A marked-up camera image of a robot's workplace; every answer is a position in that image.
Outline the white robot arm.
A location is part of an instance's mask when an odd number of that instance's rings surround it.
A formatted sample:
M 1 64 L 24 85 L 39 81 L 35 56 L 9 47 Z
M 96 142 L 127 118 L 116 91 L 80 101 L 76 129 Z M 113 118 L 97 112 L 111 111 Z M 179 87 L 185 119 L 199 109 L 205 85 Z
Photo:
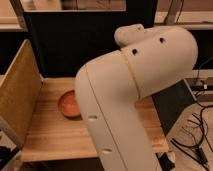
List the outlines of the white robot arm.
M 198 47 L 178 26 L 123 26 L 118 50 L 84 64 L 75 95 L 105 171 L 161 171 L 135 103 L 184 79 Z

